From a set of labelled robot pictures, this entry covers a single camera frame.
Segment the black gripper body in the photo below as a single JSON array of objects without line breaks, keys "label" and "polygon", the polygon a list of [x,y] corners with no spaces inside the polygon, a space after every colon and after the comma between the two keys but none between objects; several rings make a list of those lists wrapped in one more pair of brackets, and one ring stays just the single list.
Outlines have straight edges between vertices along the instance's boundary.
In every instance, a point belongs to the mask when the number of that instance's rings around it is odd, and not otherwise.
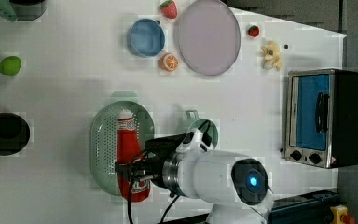
[{"label": "black gripper body", "polygon": [[186,135],[182,133],[147,140],[143,157],[134,163],[116,162],[116,173],[125,180],[130,180],[131,177],[136,180],[149,178],[154,185],[166,189],[163,178],[164,164],[172,159],[185,137]]}]

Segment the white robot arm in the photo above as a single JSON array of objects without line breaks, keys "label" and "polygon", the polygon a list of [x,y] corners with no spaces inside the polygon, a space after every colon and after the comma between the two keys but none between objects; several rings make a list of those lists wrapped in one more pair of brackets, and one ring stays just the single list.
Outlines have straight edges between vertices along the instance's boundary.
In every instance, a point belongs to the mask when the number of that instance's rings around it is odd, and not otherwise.
[{"label": "white robot arm", "polygon": [[149,180],[172,195],[210,203],[206,224],[267,224],[274,203],[260,161],[208,149],[184,133],[146,141],[140,154],[116,163],[115,170],[129,182]]}]

